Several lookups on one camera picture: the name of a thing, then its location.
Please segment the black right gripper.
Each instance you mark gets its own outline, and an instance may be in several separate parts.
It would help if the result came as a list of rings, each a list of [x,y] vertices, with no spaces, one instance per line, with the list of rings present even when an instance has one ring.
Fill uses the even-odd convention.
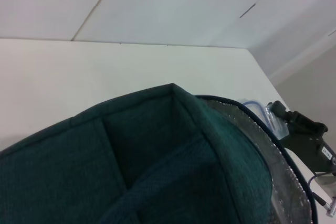
[[[269,103],[270,111],[286,123],[289,135],[280,140],[314,174],[330,172],[336,176],[336,152],[324,141],[328,127],[298,111],[287,111],[280,101]]]

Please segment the clear container with blue lid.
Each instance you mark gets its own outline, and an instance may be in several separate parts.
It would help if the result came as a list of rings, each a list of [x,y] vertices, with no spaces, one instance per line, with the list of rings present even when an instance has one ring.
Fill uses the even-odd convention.
[[[273,132],[277,139],[282,140],[289,136],[289,130],[286,123],[271,112],[272,102],[265,105],[257,100],[240,99],[238,101],[256,114]]]

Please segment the dark teal insulated lunch bag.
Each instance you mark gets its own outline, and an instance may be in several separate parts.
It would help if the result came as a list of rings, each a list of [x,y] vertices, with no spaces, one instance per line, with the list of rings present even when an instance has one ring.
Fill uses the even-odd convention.
[[[318,224],[318,214],[258,116],[167,84],[0,151],[0,224]]]

